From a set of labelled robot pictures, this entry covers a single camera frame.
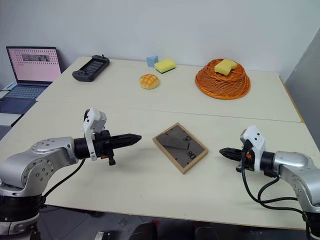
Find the white table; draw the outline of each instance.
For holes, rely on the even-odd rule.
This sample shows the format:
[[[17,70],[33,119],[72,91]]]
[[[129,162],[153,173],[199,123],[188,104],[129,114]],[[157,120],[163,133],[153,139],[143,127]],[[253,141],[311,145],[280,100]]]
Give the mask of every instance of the white table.
[[[90,57],[78,58],[53,82],[37,101],[88,103],[102,106],[130,107],[174,113],[300,122],[279,76],[275,72],[251,71],[249,93],[239,99],[220,100],[202,93],[195,84],[200,66],[177,65],[161,74],[146,62],[110,60],[110,65],[93,81],[80,82],[72,77]],[[142,89],[140,76],[155,74],[160,85]]]
[[[106,126],[112,135],[139,134],[142,140],[116,149],[114,166],[109,166],[108,160],[88,159],[77,174],[49,195],[48,204],[238,225],[305,228],[297,213],[265,209],[251,200],[236,172],[238,163],[219,154],[221,148],[241,148],[241,132],[255,124],[266,138],[268,151],[302,152],[320,167],[319,150],[304,123],[94,106],[106,113]],[[0,141],[0,163],[42,139],[83,137],[83,114],[89,107],[92,105],[88,103],[38,102]],[[176,122],[209,149],[208,155],[185,175],[152,141],[152,137]],[[55,173],[47,190],[76,167]],[[255,195],[271,180],[262,173],[251,172],[247,179]],[[265,193],[268,198],[294,196],[282,180],[270,190]],[[299,208],[292,201],[280,205]]]

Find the yellow sponge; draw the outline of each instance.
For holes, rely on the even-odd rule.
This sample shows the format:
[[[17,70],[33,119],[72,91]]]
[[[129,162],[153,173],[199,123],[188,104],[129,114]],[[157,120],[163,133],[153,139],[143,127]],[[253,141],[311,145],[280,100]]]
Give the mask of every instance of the yellow sponge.
[[[167,58],[162,61],[158,61],[154,64],[154,68],[162,74],[165,72],[168,72],[171,69],[174,69],[175,67],[176,67],[176,63],[172,61],[170,58]]]
[[[223,59],[221,62],[214,66],[214,71],[216,73],[227,76],[230,73],[231,69],[235,69],[237,65],[238,64],[235,61],[232,61],[230,59]]]

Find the laptop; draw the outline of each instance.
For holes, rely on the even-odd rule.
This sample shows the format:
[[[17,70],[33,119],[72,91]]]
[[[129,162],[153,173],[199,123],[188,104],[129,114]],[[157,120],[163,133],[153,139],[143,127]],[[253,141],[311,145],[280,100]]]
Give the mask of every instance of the laptop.
[[[35,99],[61,74],[55,47],[6,47],[17,85],[5,99]]]

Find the black handheld device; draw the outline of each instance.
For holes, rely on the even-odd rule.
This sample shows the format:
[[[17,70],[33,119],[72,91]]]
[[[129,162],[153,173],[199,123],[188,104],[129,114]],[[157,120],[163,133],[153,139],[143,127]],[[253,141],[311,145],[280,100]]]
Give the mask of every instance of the black handheld device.
[[[109,58],[103,54],[93,55],[91,60],[82,66],[78,71],[74,71],[72,76],[80,82],[92,82],[109,65]]]

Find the floor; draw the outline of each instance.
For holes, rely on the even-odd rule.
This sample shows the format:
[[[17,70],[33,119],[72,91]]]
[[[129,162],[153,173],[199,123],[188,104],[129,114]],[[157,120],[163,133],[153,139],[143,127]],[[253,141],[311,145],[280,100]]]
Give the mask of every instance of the floor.
[[[49,206],[41,210],[38,229],[42,240],[94,240],[98,231],[110,232],[111,240],[128,240],[145,222],[157,224],[159,240],[192,240],[189,220],[104,213],[101,217]],[[306,240],[302,230],[257,228],[215,223],[220,240]]]

